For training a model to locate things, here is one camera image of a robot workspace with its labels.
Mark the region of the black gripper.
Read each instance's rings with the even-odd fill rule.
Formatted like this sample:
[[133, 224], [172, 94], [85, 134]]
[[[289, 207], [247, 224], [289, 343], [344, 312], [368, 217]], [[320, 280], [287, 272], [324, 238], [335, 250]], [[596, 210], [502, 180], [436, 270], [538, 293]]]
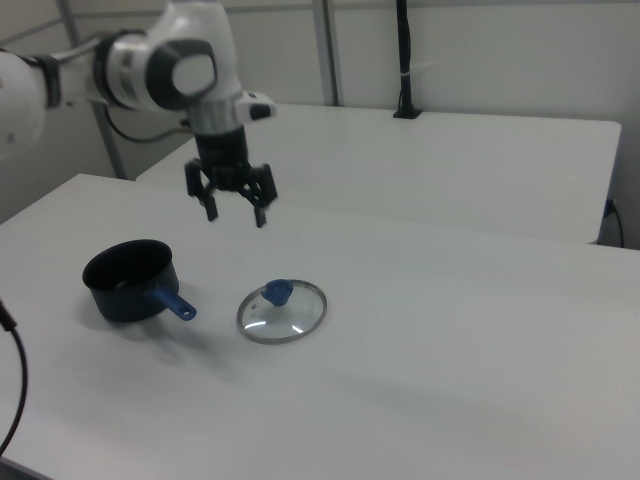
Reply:
[[269, 205], [278, 198], [268, 164], [251, 167], [245, 129], [239, 127], [223, 134], [196, 134], [199, 157], [185, 164], [187, 193], [205, 209], [207, 220], [218, 218], [215, 189], [240, 191], [254, 208], [256, 226], [262, 228]]

